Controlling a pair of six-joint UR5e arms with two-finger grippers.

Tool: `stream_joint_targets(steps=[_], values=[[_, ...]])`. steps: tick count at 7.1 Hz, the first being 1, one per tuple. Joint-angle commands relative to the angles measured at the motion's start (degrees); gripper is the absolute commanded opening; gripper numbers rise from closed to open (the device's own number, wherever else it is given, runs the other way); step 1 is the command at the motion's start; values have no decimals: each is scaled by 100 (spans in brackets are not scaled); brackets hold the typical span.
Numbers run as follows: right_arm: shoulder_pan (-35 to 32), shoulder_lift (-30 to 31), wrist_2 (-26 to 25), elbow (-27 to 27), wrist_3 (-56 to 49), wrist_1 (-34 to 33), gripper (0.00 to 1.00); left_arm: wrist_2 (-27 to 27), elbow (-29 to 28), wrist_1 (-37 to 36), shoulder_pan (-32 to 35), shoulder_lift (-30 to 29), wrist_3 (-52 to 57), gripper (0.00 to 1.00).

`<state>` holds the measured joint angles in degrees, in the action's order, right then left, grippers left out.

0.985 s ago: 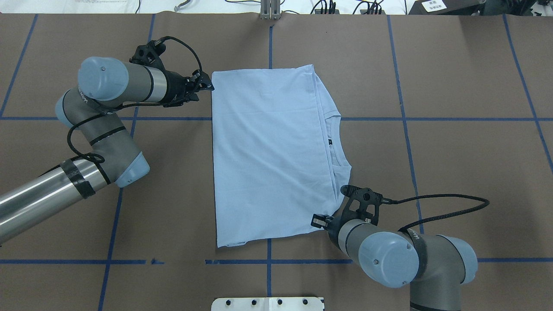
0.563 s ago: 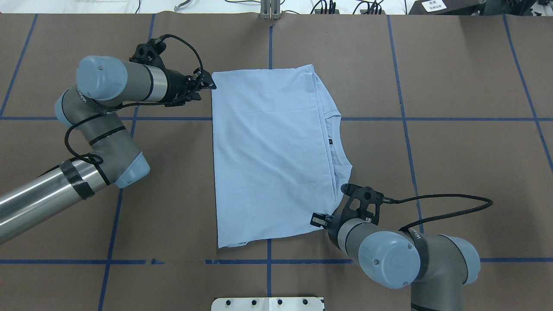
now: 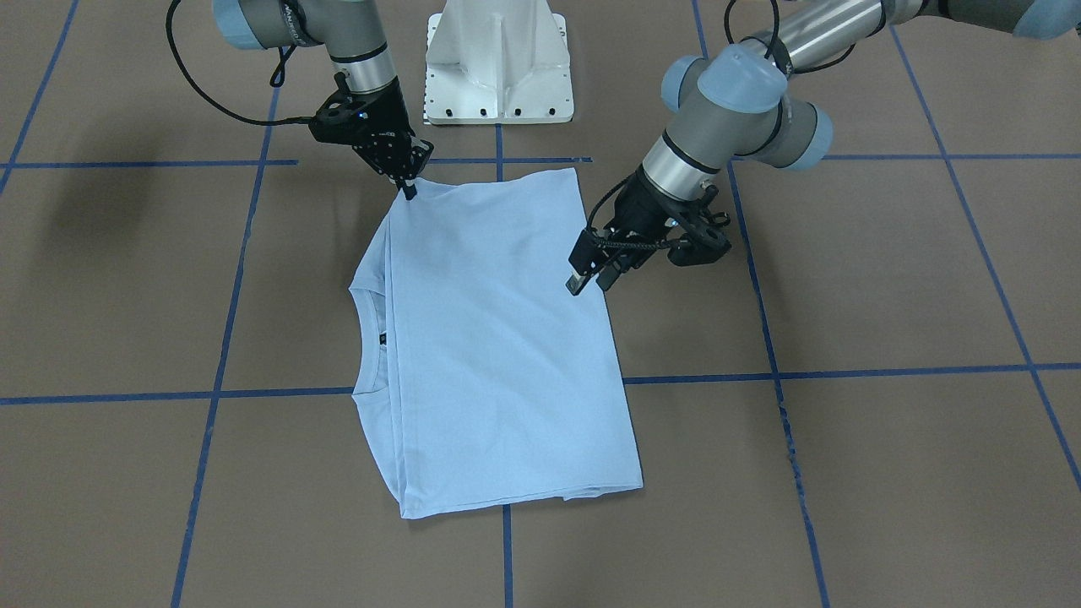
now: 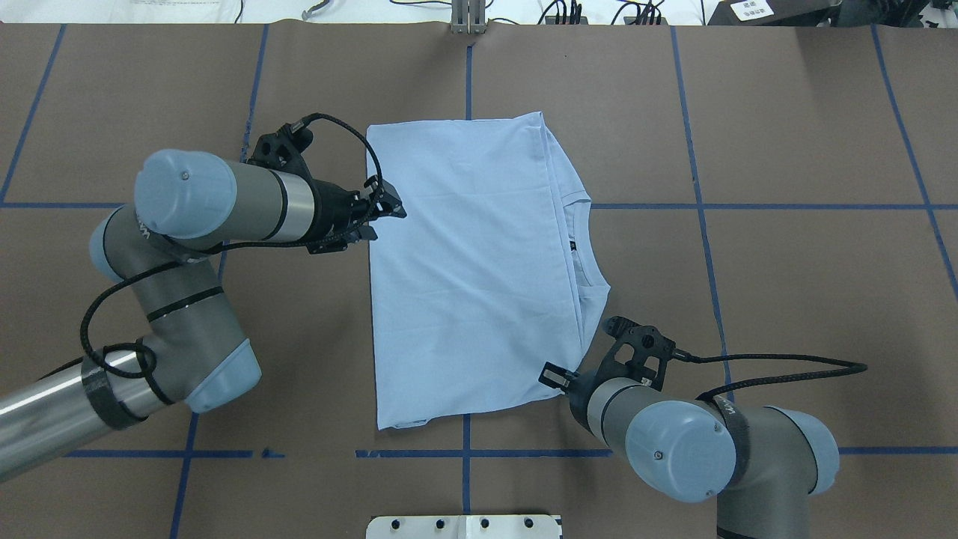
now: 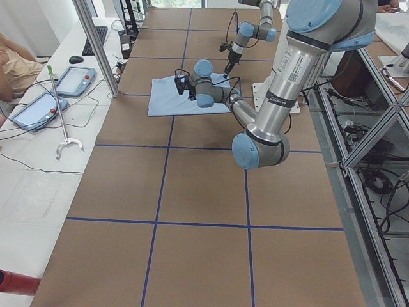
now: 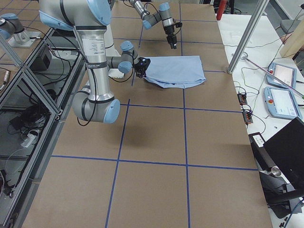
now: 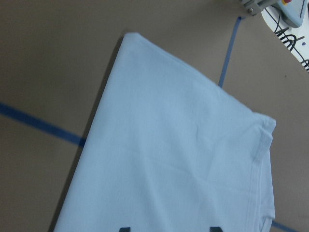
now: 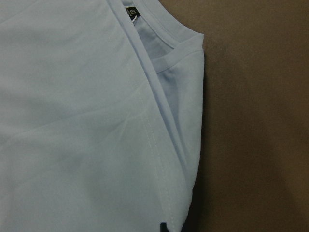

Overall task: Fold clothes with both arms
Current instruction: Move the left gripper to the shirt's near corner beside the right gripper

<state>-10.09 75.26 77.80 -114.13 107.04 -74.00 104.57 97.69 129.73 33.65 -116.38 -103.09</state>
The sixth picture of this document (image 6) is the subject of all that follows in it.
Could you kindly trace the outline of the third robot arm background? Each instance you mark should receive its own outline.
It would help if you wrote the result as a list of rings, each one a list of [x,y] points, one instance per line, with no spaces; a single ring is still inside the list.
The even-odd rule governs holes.
[[[14,13],[6,13],[0,16],[0,34],[15,48],[31,47],[33,42],[40,39],[40,32],[28,31]]]

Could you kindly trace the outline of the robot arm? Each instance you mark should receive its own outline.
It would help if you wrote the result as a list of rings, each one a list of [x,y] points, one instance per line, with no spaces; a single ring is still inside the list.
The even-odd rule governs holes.
[[[177,48],[175,28],[181,28],[182,23],[177,22],[172,17],[171,8],[168,2],[161,3],[159,9],[156,9],[150,2],[143,4],[141,0],[123,0],[123,3],[137,11],[145,29],[151,29],[154,25],[161,22],[171,49]]]
[[[121,56],[106,56],[104,35],[112,19],[106,0],[41,0],[39,13],[44,24],[73,31],[84,56],[88,82],[73,99],[77,118],[114,123],[120,112],[120,101],[110,90],[109,69],[117,68],[124,74],[133,69],[145,76],[150,59],[138,56],[130,41],[121,44]]]

